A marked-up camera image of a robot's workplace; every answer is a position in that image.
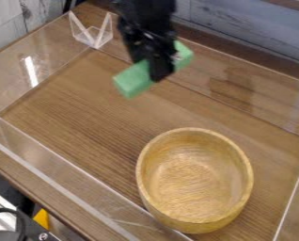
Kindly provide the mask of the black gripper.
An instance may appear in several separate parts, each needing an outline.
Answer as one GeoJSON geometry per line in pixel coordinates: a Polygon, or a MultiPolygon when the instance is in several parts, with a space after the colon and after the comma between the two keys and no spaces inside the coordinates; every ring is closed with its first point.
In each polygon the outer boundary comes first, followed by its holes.
{"type": "Polygon", "coordinates": [[[135,63],[147,60],[150,76],[159,82],[175,71],[172,14],[176,0],[112,0],[117,12],[117,31],[135,63]],[[156,42],[164,49],[151,47],[156,42]]]}

